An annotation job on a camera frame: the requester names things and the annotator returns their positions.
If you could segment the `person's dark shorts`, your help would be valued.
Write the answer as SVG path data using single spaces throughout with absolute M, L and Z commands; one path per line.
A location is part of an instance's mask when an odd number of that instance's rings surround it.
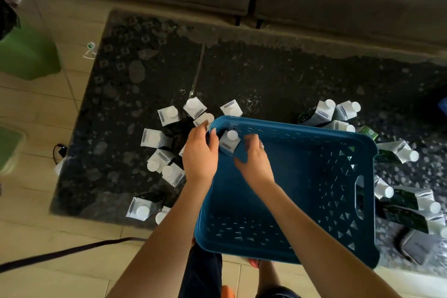
M 258 261 L 249 259 L 258 269 Z M 222 289 L 222 255 L 202 249 L 195 240 L 189 251 L 178 298 L 220 298 Z M 255 298 L 301 298 L 285 286 L 277 286 L 256 294 Z

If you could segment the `white-capped drink carton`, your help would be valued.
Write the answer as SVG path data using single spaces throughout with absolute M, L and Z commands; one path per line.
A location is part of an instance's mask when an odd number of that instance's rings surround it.
M 239 138 L 237 131 L 225 131 L 220 138 L 219 147 L 222 153 L 232 155 L 240 142 L 241 139 Z

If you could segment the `group of white-capped cartons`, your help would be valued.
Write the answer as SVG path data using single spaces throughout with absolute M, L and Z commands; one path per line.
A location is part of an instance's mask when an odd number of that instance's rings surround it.
M 209 126 L 215 120 L 211 113 L 206 112 L 206 106 L 197 97 L 188 99 L 183 109 L 193 119 L 193 125 L 196 127 L 205 120 L 208 120 L 207 128 L 209 129 Z M 148 171 L 161 174 L 163 180 L 176 188 L 184 180 L 185 172 L 174 162 L 174 159 L 176 156 L 182 157 L 185 147 L 182 147 L 175 154 L 165 149 L 171 148 L 172 142 L 172 137 L 167 136 L 159 130 L 144 129 L 140 145 L 142 147 L 156 149 L 155 153 L 147 161 Z M 169 211 L 169 207 L 162 206 L 162 201 L 152 202 L 134 197 L 126 213 L 126 217 L 144 222 L 150 216 L 156 214 L 156 223 L 159 224 Z
M 336 104 L 333 100 L 319 101 L 318 104 L 297 118 L 297 124 L 322 127 L 344 132 L 366 135 L 373 141 L 377 133 L 367 126 L 355 127 L 348 121 L 361 111 L 358 102 L 345 101 Z M 404 140 L 377 143 L 375 161 L 386 164 L 417 162 L 419 153 Z M 398 223 L 421 233 L 447 239 L 447 223 L 441 214 L 441 204 L 434 199 L 428 188 L 391 186 L 379 176 L 374 177 L 374 195 L 378 200 L 378 215 L 389 222 Z

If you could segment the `person's left forearm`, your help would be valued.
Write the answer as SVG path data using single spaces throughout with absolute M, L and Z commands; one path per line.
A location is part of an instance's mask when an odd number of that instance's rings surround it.
M 188 178 L 176 204 L 127 266 L 106 298 L 177 298 L 194 227 L 212 177 Z

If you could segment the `person's right hand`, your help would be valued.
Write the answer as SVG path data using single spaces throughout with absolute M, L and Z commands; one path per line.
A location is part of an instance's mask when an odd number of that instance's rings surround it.
M 249 166 L 247 171 L 240 172 L 249 187 L 259 195 L 276 185 L 273 171 L 259 136 L 252 133 L 246 135 L 244 141 L 247 149 L 246 162 Z

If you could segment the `green plastic bin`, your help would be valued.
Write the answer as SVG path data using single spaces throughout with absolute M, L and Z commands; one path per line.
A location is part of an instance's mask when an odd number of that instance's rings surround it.
M 25 18 L 0 40 L 0 73 L 31 81 L 61 69 L 54 41 Z

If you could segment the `person's right forearm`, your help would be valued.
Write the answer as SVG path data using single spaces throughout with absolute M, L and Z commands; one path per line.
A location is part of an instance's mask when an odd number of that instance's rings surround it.
M 321 298 L 401 298 L 352 252 L 298 208 L 275 182 L 254 187 Z

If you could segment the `blue plastic basket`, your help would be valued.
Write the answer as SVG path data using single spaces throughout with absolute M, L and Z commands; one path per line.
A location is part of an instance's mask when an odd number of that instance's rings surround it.
M 321 228 L 367 267 L 379 262 L 376 248 L 374 158 L 376 144 L 354 132 L 221 116 L 210 129 L 241 138 L 234 152 L 219 152 L 218 169 L 204 199 L 194 236 L 209 252 L 300 264 L 270 211 L 234 164 L 245 162 L 243 138 L 264 144 L 276 183 Z

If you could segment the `person's left hand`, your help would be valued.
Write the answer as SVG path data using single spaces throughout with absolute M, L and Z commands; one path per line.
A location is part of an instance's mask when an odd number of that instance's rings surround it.
M 182 162 L 188 183 L 209 188 L 217 171 L 219 138 L 216 130 L 206 133 L 206 143 L 186 142 Z

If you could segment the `green plastic container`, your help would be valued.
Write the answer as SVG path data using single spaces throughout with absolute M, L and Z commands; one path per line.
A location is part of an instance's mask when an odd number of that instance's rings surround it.
M 26 139 L 23 131 L 0 124 L 0 176 L 12 172 Z

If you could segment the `grey square box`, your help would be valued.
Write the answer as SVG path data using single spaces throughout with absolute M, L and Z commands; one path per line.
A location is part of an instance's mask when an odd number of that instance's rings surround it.
M 399 243 L 401 254 L 414 264 L 423 266 L 430 258 L 439 239 L 418 230 L 408 230 Z

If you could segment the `person's bare leg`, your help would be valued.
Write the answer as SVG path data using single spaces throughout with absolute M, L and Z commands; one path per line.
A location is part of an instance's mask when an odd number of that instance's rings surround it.
M 259 260 L 258 277 L 258 294 L 266 291 L 267 289 L 281 286 L 280 279 L 274 266 L 274 262 Z

